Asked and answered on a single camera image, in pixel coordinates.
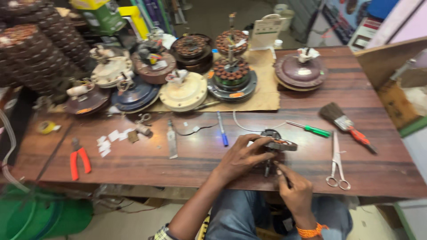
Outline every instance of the green box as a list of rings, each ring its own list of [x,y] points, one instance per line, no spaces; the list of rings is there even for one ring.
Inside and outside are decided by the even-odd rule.
[[[71,4],[85,17],[92,32],[99,35],[112,35],[126,25],[126,21],[119,13],[119,6],[115,0],[107,1],[103,4],[88,4],[83,6],[81,0],[72,0]]]

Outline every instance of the green bucket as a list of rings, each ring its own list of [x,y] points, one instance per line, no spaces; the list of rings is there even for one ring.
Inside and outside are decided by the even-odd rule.
[[[21,195],[17,191],[12,190],[7,195]],[[45,227],[57,204],[55,201],[34,199],[29,199],[25,205],[22,202],[0,199],[0,240],[31,239]]]
[[[94,209],[90,201],[70,199],[62,201],[62,205],[58,220],[40,239],[76,234],[91,222]]]
[[[9,189],[0,199],[0,240],[38,240],[75,234],[92,220],[90,201],[58,200],[58,194],[37,189],[35,197],[22,205],[25,196],[19,189]]]

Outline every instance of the wooden table top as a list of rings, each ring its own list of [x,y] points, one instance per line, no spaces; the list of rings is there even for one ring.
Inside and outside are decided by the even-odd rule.
[[[330,187],[325,182],[332,166],[332,138],[323,138],[285,124],[277,130],[282,138],[297,143],[298,150],[285,152],[282,161],[309,179],[315,193],[426,197],[427,187],[423,178],[351,51],[347,47],[320,47],[317,50],[329,69],[328,79],[320,89],[297,92],[279,86],[281,108],[278,111],[237,112],[238,122],[254,130],[273,127],[285,120],[335,130],[337,128],[322,119],[318,111],[322,106],[336,102],[379,152],[377,156],[372,155],[356,143],[350,134],[338,133],[340,149],[346,151],[341,154],[341,159],[345,179],[351,183],[351,189],[344,191],[338,187]],[[280,50],[276,51],[276,55],[279,58],[293,52],[295,50]],[[221,114],[231,145],[239,135],[250,133],[234,123],[232,112]],[[42,181],[71,181],[69,161],[73,137],[79,138],[92,165],[92,172],[84,174],[83,163],[78,160],[78,181],[82,183],[199,187],[230,149],[230,146],[223,146],[219,126],[215,126],[202,129],[191,136],[177,135],[179,157],[170,160],[166,138],[168,119],[173,120],[180,133],[188,133],[195,126],[216,124],[217,117],[214,112],[168,112],[153,114],[152,138],[145,138],[134,144],[127,139],[116,140],[111,145],[111,153],[102,158],[98,153],[97,139],[116,129],[123,132],[134,128],[136,115],[130,114],[122,118],[119,115],[108,117],[106,114],[94,114],[75,118],[67,114],[39,114],[37,120],[28,127],[12,174],[18,179],[24,176],[26,180],[34,180],[71,122],[74,122],[74,127],[41,178]],[[43,120],[54,121],[62,125],[62,129],[40,135],[36,133],[35,126]],[[265,178],[263,165],[228,187],[277,190],[275,174]]]

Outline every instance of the blue marker pen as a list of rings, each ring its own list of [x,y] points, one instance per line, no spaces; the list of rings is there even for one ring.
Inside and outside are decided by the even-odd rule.
[[[224,146],[228,146],[228,139],[227,139],[227,135],[225,135],[224,126],[222,125],[221,114],[219,113],[219,111],[217,111],[216,114],[218,115],[218,123],[221,129],[222,142],[224,143]]]

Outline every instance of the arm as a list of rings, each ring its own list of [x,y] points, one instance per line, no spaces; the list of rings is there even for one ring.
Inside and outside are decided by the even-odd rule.
[[[254,143],[246,147],[249,141]],[[169,233],[181,240],[194,239],[221,190],[229,182],[248,172],[254,165],[274,157],[270,152],[257,155],[263,145],[272,141],[272,138],[257,134],[240,136],[224,155],[218,167],[212,171],[207,181],[173,217],[168,225]]]
[[[292,213],[296,226],[304,230],[316,229],[316,218],[311,211],[313,185],[306,178],[292,171],[285,165],[277,161],[274,161],[274,164],[278,167],[277,175],[280,196]],[[323,240],[319,235],[304,239]]]

